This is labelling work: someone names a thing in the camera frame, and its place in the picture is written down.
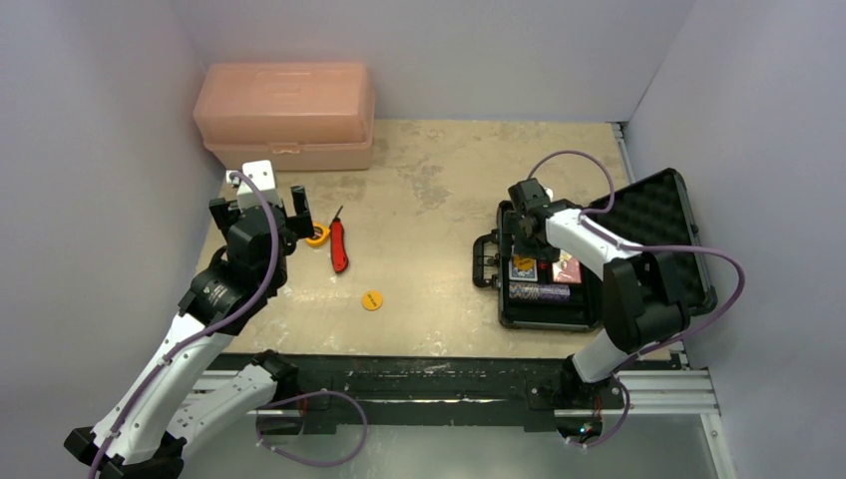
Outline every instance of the table surface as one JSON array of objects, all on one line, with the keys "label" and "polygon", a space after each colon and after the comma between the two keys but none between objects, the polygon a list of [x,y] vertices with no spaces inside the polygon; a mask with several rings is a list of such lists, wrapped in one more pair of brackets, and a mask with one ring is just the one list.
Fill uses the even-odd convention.
[{"label": "table surface", "polygon": [[[369,170],[276,174],[288,204],[288,187],[305,186],[315,221],[326,224],[343,205],[350,266],[335,274],[328,243],[301,241],[287,259],[287,285],[228,352],[563,358],[593,339],[501,326],[496,291],[472,283],[472,245],[496,226],[508,186],[552,151],[591,153],[625,185],[611,125],[382,120],[375,128]],[[608,193],[602,172],[579,157],[558,157],[537,177],[577,203]],[[198,270],[221,245],[211,224]],[[361,304],[370,289],[384,297],[376,311]]]}]

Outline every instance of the white enclosure panel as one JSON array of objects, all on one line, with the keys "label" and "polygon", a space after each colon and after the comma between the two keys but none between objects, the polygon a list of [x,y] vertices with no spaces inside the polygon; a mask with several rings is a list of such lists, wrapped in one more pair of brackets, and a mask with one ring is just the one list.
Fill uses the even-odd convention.
[{"label": "white enclosure panel", "polygon": [[[839,477],[846,442],[846,4],[698,1],[637,108],[639,178],[678,168],[748,289],[691,341],[739,477]],[[734,273],[712,272],[721,298]]]},{"label": "white enclosure panel", "polygon": [[[326,461],[348,453],[360,431],[343,425],[332,435],[271,441]],[[354,460],[319,468],[255,447],[255,417],[245,416],[212,439],[180,479],[717,479],[707,447],[698,416],[632,415],[620,435],[587,453],[566,446],[556,432],[521,427],[378,425],[370,426]]]},{"label": "white enclosure panel", "polygon": [[361,61],[391,118],[628,120],[693,0],[174,0],[204,63]]},{"label": "white enclosure panel", "polygon": [[0,6],[0,463],[85,477],[71,428],[115,404],[197,263],[222,168],[166,0]]}]

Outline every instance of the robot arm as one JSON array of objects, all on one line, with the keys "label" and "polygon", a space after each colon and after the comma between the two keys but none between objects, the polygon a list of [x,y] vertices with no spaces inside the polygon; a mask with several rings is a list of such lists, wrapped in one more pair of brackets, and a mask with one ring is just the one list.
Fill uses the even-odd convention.
[{"label": "robot arm", "polygon": [[[195,276],[165,339],[127,394],[95,426],[75,429],[65,441],[65,448],[83,463],[91,465],[100,453],[102,460],[98,467],[104,478],[150,477],[150,474],[177,477],[187,444],[187,450],[193,450],[193,442],[201,443],[220,429],[219,424],[231,416],[229,411],[241,415],[246,410],[241,406],[254,408],[274,397],[278,386],[271,384],[278,381],[275,372],[268,375],[268,371],[253,368],[242,374],[244,381],[255,383],[256,387],[238,388],[236,384],[233,391],[211,394],[193,405],[187,416],[175,417],[209,364],[286,283],[285,257],[294,252],[296,241],[313,234],[302,187],[291,188],[296,215],[288,216],[276,191],[270,162],[246,164],[243,174],[270,204],[279,239],[278,261],[270,263],[268,218],[253,189],[239,185],[236,201],[210,202],[211,215],[226,245],[215,253],[209,267]],[[269,270],[272,271],[269,286],[256,297]],[[223,323],[228,317],[235,318],[232,313],[243,306],[248,309],[237,319],[227,320],[226,326],[191,342],[178,354],[170,353],[176,344],[184,343],[207,327]],[[125,410],[134,395],[138,395],[137,400],[133,399],[134,407]],[[112,433],[121,416],[125,416],[123,425],[119,432]]]},{"label": "robot arm", "polygon": [[672,253],[635,250],[640,244],[583,218],[576,205],[553,202],[535,179],[513,185],[509,196],[520,217],[516,254],[555,260],[563,248],[603,281],[605,328],[565,361],[565,396],[588,394],[644,346],[687,329],[690,316]]}]

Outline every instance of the purple cable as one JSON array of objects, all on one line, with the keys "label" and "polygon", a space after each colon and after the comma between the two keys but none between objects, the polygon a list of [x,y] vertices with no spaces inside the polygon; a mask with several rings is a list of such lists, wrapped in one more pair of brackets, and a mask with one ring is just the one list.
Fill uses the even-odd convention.
[{"label": "purple cable", "polygon": [[[697,334],[698,332],[702,331],[703,329],[705,329],[705,328],[709,327],[710,325],[714,324],[715,321],[720,319],[725,314],[725,312],[728,311],[728,309],[731,308],[737,302],[737,300],[740,298],[740,295],[743,293],[743,289],[746,287],[746,272],[743,270],[743,266],[741,266],[740,263],[736,259],[734,259],[730,255],[728,255],[727,253],[720,251],[719,249],[712,248],[712,247],[693,246],[693,245],[687,245],[687,244],[667,244],[667,245],[662,244],[662,245],[640,246],[640,245],[634,245],[634,244],[618,243],[618,240],[616,238],[607,234],[601,228],[594,226],[593,223],[589,223],[589,222],[582,223],[582,219],[586,214],[603,215],[605,213],[608,213],[611,210],[611,208],[614,206],[614,199],[615,199],[614,180],[612,180],[611,173],[609,173],[608,169],[602,163],[600,163],[599,160],[597,160],[593,156],[588,155],[587,153],[584,153],[584,152],[577,151],[577,150],[561,150],[561,151],[558,151],[558,152],[551,153],[551,154],[543,157],[539,162],[537,162],[535,164],[535,166],[529,172],[529,176],[527,177],[527,180],[530,179],[535,174],[535,171],[537,171],[538,168],[542,164],[546,163],[549,159],[556,157],[558,155],[578,155],[580,157],[587,158],[588,160],[594,162],[594,164],[596,164],[598,167],[600,167],[600,169],[602,169],[603,173],[606,175],[606,179],[609,182],[609,190],[611,191],[609,193],[609,202],[606,205],[606,207],[601,209],[601,210],[599,210],[599,209],[582,210],[582,212],[579,214],[580,224],[583,225],[587,230],[591,231],[593,234],[597,235],[598,237],[602,238],[605,241],[608,241],[610,244],[616,244],[620,249],[627,250],[627,251],[640,251],[640,252],[669,251],[669,252],[692,252],[692,253],[710,254],[712,256],[721,257],[722,259],[725,259],[726,261],[730,262],[731,265],[734,266],[734,269],[737,271],[737,286],[734,288],[734,292],[725,301],[725,303],[722,306],[720,306],[711,315],[711,317],[709,317],[708,319],[706,319],[706,320],[702,321],[701,323],[697,324],[695,327],[692,327],[690,329],[682,331],[679,334],[676,334],[675,336],[669,337],[668,339],[665,339],[664,341],[660,341],[656,344],[653,344],[652,346],[647,346],[647,347],[641,349],[636,354],[629,356],[628,359],[623,361],[623,363],[621,363],[617,367],[617,369],[614,370],[614,373],[617,373],[621,369],[624,369],[624,368],[632,365],[634,362],[637,361],[637,359],[640,356],[642,356],[644,354],[648,354],[648,353],[653,352],[657,349],[661,349],[661,348],[666,347],[670,344],[673,344],[674,342],[681,341],[682,339],[685,339],[685,338],[693,336],[694,334]],[[620,428],[623,426],[623,422],[629,416],[629,409],[631,407],[629,390],[626,389],[626,386],[623,384],[622,381],[620,381],[619,378],[618,378],[618,383],[620,384],[621,388],[623,389],[624,394],[626,395],[626,405],[623,408],[623,415],[620,417],[620,420],[617,422],[617,424],[615,424],[614,427],[608,432],[608,434],[603,435],[600,439],[598,439],[597,441],[595,441],[591,444],[585,444],[585,445],[579,444],[580,447],[599,446],[600,444],[608,441],[609,439],[611,439],[612,436],[614,436],[615,433],[617,433],[617,431],[620,430]]]},{"label": "purple cable", "polygon": [[272,444],[268,444],[264,440],[264,436],[261,435],[261,431],[258,430],[259,421],[256,420],[255,421],[255,437],[258,438],[258,443],[261,444],[262,446],[264,446],[270,452],[275,452],[276,454],[278,454],[282,457],[286,457],[286,458],[288,458],[292,461],[296,461],[300,464],[305,464],[306,466],[335,467],[335,466],[339,466],[339,465],[341,465],[345,462],[349,462],[350,460],[352,460],[353,457],[355,457],[356,455],[358,455],[359,452],[361,452],[361,449],[364,448],[364,443],[367,442],[367,416],[364,414],[364,409],[361,408],[361,404],[355,402],[355,399],[349,397],[348,395],[346,395],[342,392],[316,391],[316,392],[308,392],[306,394],[300,394],[298,396],[289,397],[289,398],[281,400],[281,401],[271,402],[269,404],[262,406],[261,408],[262,409],[269,409],[269,408],[273,408],[273,407],[280,407],[280,406],[284,406],[285,404],[290,404],[291,402],[296,402],[296,401],[300,401],[302,399],[308,399],[309,397],[315,397],[315,396],[340,397],[341,399],[343,399],[343,400],[349,402],[350,404],[352,404],[353,406],[355,406],[355,410],[357,410],[358,414],[361,416],[361,424],[363,425],[364,429],[361,431],[361,439],[358,441],[358,444],[356,444],[355,449],[353,449],[352,452],[350,452],[346,456],[344,456],[340,459],[336,459],[334,461],[317,461],[317,460],[314,460],[314,459],[306,459],[304,457],[299,457],[295,454],[291,454],[290,452],[279,449],[278,447],[276,447]]},{"label": "purple cable", "polygon": [[[261,193],[261,190],[252,182],[250,178],[244,175],[241,172],[232,172],[229,174],[230,178],[238,178],[242,182],[246,183],[246,185],[252,190],[253,193],[258,197],[258,202],[261,203],[261,208],[264,210],[264,214],[267,216],[267,223],[270,226],[270,263],[267,267],[267,273],[264,275],[264,279],[261,281],[261,284],[258,286],[258,289],[252,295],[252,297],[243,304],[236,312],[230,314],[229,316],[225,317],[220,322],[213,324],[202,331],[187,337],[186,339],[176,343],[170,351],[168,351],[164,356],[162,356],[162,360],[166,364],[170,364],[171,361],[176,357],[177,354],[180,353],[183,349],[187,346],[192,344],[193,342],[197,341],[198,339],[213,334],[224,327],[227,327],[238,318],[243,316],[243,314],[249,311],[255,303],[264,295],[267,291],[267,287],[270,285],[270,281],[273,279],[273,273],[276,270],[276,265],[279,261],[279,233],[276,230],[276,220],[273,218],[273,210],[270,209],[270,204],[267,203],[267,200],[264,198],[264,195]],[[95,479],[97,477],[97,470],[98,466],[100,465],[100,461],[103,460],[103,457],[106,455],[106,452],[109,450],[109,447],[112,445],[112,439],[116,437],[116,434],[120,433],[121,427],[124,425],[124,422],[127,420],[127,416],[129,416],[130,412],[132,412],[132,408],[138,403],[138,400],[144,395],[144,392],[150,387],[150,384],[153,383],[153,380],[156,379],[156,376],[162,372],[162,369],[165,367],[162,364],[157,364],[153,369],[151,369],[150,373],[145,376],[144,380],[141,381],[141,384],[138,385],[135,391],[130,395],[129,399],[127,399],[127,403],[124,404],[124,408],[121,410],[121,413],[118,414],[118,417],[115,419],[115,423],[112,424],[112,427],[109,428],[110,432],[112,433],[109,437],[103,440],[103,444],[100,445],[100,449],[97,451],[97,454],[94,456],[94,460],[91,462],[91,469],[88,471],[88,479]]]},{"label": "purple cable", "polygon": [[612,180],[611,172],[608,171],[608,168],[606,168],[606,166],[603,165],[602,162],[597,160],[597,158],[594,157],[593,155],[589,155],[585,152],[580,152],[579,150],[559,150],[557,152],[550,153],[550,154],[546,155],[545,157],[541,158],[541,160],[539,162],[537,162],[532,167],[532,170],[529,172],[529,175],[526,177],[526,180],[530,180],[535,175],[535,172],[538,170],[538,168],[541,167],[542,164],[548,162],[552,158],[557,157],[559,155],[576,155],[576,156],[579,156],[579,157],[587,158],[588,160],[592,161],[594,163],[594,165],[600,167],[600,170],[603,171],[603,174],[606,176],[606,180],[608,180],[608,182],[609,182],[609,189],[611,190],[611,192],[609,193],[609,202],[606,205],[606,207],[602,208],[601,210],[599,210],[599,209],[583,210],[582,215],[587,214],[587,213],[595,213],[595,214],[598,214],[598,215],[604,215],[605,213],[609,212],[611,210],[611,207],[614,206],[614,197],[615,197],[614,180]]}]

